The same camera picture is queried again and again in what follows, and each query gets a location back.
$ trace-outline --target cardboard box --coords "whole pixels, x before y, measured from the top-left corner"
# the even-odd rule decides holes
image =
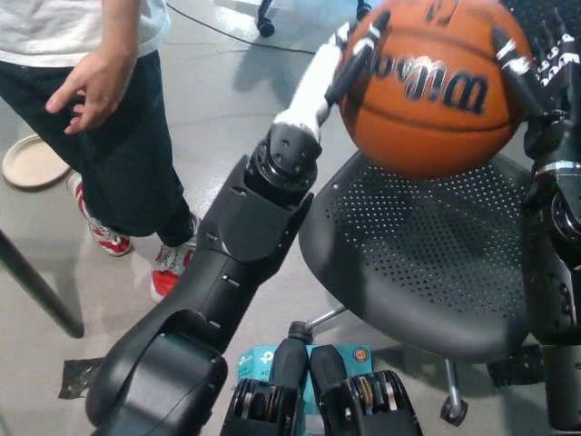
[[[316,345],[307,347],[310,352]],[[238,360],[238,381],[241,379],[255,379],[267,381],[271,374],[272,358],[277,346],[259,346],[254,347],[244,354],[241,354]],[[367,374],[373,372],[371,363],[371,349],[369,346],[362,345],[336,345],[340,353],[348,377],[358,374]],[[315,402],[310,375],[307,377],[305,392],[303,394],[303,411],[300,413],[300,424],[297,429],[297,436],[312,436],[324,434],[322,418],[320,417],[319,408]]]

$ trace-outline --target sneaker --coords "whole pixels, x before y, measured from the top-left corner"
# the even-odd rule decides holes
[[[180,276],[185,271],[196,249],[196,234],[200,219],[192,214],[193,237],[187,243],[178,247],[162,245],[155,258],[152,272],[151,296],[156,303],[163,300],[173,289]]]
[[[84,218],[89,222],[89,230],[94,241],[110,256],[120,257],[127,254],[132,248],[131,239],[105,227],[87,211],[86,204],[84,203],[83,179],[81,175],[78,173],[71,175],[66,181],[66,187],[74,196]]]

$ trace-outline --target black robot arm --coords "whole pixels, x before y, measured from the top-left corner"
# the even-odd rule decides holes
[[[222,354],[256,293],[281,267],[309,210],[320,126],[367,63],[389,15],[338,71],[349,24],[312,59],[290,107],[236,164],[204,217],[172,293],[104,358],[86,400],[97,435],[193,435],[226,380]]]
[[[581,64],[558,11],[535,44],[538,68],[495,29],[507,84],[528,110],[534,161],[522,203],[522,267],[531,332],[545,368],[550,425],[581,431]]]

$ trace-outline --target gray concrete floor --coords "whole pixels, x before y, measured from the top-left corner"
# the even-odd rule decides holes
[[[172,0],[184,12],[247,40],[260,40],[254,27],[258,0]],[[271,17],[277,34],[268,44],[314,50],[346,17],[355,0],[281,0]],[[171,41],[162,50],[168,118],[175,165],[187,199],[205,213],[232,166],[266,133],[271,118],[291,99],[310,58],[234,41],[172,13]],[[0,147],[5,152],[29,129],[0,103]],[[316,188],[351,156],[354,146],[337,113],[323,128],[324,155]],[[524,164],[521,135],[505,153]],[[86,336],[66,337],[8,276],[0,271],[0,435],[90,434],[84,401],[58,400],[63,361],[101,357],[153,307],[149,273],[158,250],[155,237],[135,241],[122,259],[103,253],[63,184],[40,193],[20,193],[0,183],[0,227],[73,307],[82,309]],[[295,245],[281,272],[257,293],[226,358],[235,374],[236,356],[253,345],[275,344],[295,320],[334,306],[310,275]],[[377,350],[379,365],[402,376],[424,432],[439,435],[547,434],[542,386],[492,388],[486,369],[461,366],[460,383],[469,413],[459,429],[444,423],[443,362],[409,350],[366,327],[350,314],[339,317],[318,343],[361,342]],[[217,435],[235,380],[230,377],[204,435]]]

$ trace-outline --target basketball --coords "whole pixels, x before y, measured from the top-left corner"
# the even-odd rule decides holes
[[[499,26],[530,58],[517,20],[494,0],[387,0],[359,24],[345,59],[385,10],[388,28],[340,103],[351,139],[385,170],[410,178],[485,164],[522,121],[491,39]]]

